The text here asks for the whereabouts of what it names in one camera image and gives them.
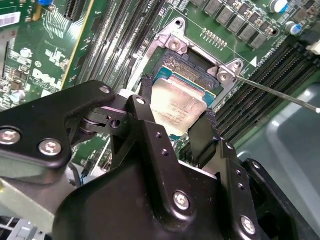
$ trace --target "connector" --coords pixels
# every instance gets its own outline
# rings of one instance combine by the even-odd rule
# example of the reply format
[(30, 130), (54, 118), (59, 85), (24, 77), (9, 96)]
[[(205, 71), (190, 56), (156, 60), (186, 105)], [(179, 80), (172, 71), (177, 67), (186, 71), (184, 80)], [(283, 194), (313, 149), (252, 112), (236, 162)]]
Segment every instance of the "connector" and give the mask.
[(85, 5), (86, 0), (69, 0), (66, 4), (64, 17), (71, 22), (79, 21)]

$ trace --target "blue capacitor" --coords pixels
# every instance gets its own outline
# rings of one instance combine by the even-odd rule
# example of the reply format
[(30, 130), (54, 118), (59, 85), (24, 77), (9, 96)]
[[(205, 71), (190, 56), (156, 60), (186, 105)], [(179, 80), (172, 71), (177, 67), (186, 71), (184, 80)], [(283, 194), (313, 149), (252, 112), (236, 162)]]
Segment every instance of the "blue capacitor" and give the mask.
[(286, 11), (289, 4), (287, 0), (272, 0), (269, 5), (270, 12), (282, 14)]
[(49, 6), (53, 3), (54, 0), (37, 0), (37, 3), (42, 6)]
[(287, 23), (285, 24), (285, 30), (286, 30), (289, 34), (291, 34), (291, 35), (293, 35), (293, 36), (296, 36), (296, 35), (298, 35), (299, 33), (301, 33), (302, 27), (301, 27), (300, 24), (297, 24), (297, 23), (295, 23), (295, 22), (293, 22), (293, 21), (289, 21), (289, 22), (287, 22)]

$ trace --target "label sticker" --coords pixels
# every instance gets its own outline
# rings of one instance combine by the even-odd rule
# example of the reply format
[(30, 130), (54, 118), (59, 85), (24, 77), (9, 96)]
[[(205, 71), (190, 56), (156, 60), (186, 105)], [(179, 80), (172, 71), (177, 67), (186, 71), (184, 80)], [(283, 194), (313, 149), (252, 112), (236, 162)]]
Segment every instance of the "label sticker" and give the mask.
[(19, 23), (20, 17), (21, 17), (20, 11), (0, 15), (0, 28)]

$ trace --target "chip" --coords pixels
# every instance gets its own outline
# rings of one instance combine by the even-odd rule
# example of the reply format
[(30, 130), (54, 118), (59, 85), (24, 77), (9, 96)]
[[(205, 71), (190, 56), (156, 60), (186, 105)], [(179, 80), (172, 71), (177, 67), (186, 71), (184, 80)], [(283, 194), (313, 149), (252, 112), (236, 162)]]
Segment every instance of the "chip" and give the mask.
[(252, 23), (252, 24), (254, 24), (254, 23), (258, 20), (258, 18), (260, 18), (260, 15), (255, 12), (255, 13), (252, 15), (252, 17), (250, 17), (249, 22)]
[(155, 122), (164, 126), (168, 135), (181, 137), (212, 104), (215, 97), (163, 66), (153, 80), (150, 107)]
[(232, 15), (234, 14), (234, 11), (231, 10), (230, 7), (226, 6), (221, 13), (219, 14), (219, 16), (217, 17), (217, 21), (222, 24), (222, 25), (226, 25), (229, 21), (229, 19), (232, 17)]
[(262, 24), (262, 26), (260, 27), (260, 30), (264, 32), (269, 26), (270, 26), (270, 23), (266, 21), (264, 22), (264, 24)]
[(234, 20), (232, 20), (231, 24), (229, 25), (228, 29), (233, 32), (237, 33), (241, 29), (241, 27), (245, 24), (245, 19), (242, 16), (237, 15)]
[(243, 41), (249, 41), (253, 35), (257, 32), (257, 30), (252, 26), (251, 24), (248, 24), (248, 26), (245, 27), (245, 29), (241, 32), (239, 35), (239, 38)]
[(242, 5), (242, 7), (240, 7), (238, 13), (239, 13), (240, 15), (244, 16), (244, 15), (245, 15), (245, 12), (246, 12), (249, 8), (250, 8), (250, 7), (248, 6), (248, 4), (244, 3), (244, 4)]
[(226, 4), (228, 4), (229, 6), (233, 6), (233, 4), (236, 2), (236, 0), (228, 0), (226, 2)]
[(296, 22), (301, 22), (302, 20), (304, 20), (306, 17), (308, 16), (308, 12), (307, 10), (305, 10), (304, 8), (300, 8), (295, 15), (293, 16), (293, 20)]
[(206, 7), (204, 8), (204, 12), (209, 16), (213, 16), (218, 9), (221, 7), (222, 1), (220, 0), (211, 0)]
[(305, 9), (311, 8), (316, 2), (314, 0), (309, 0), (305, 5)]
[(196, 5), (197, 7), (201, 7), (202, 4), (204, 4), (205, 0), (191, 0), (191, 3)]
[(250, 43), (250, 46), (254, 49), (259, 49), (267, 40), (267, 37), (262, 33), (259, 33), (254, 40)]

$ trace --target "motherboard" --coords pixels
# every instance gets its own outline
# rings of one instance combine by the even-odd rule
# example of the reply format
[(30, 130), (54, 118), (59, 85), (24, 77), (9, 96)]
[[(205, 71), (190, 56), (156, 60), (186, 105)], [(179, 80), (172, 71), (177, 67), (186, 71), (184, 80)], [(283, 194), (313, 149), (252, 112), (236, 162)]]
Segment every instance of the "motherboard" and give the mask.
[[(151, 109), (178, 157), (207, 108), (236, 144), (284, 103), (235, 76), (289, 95), (318, 79), (319, 7), (320, 0), (0, 0), (0, 110), (91, 80), (137, 92), (148, 75)], [(73, 162), (108, 172), (110, 142), (98, 134), (73, 150)]]

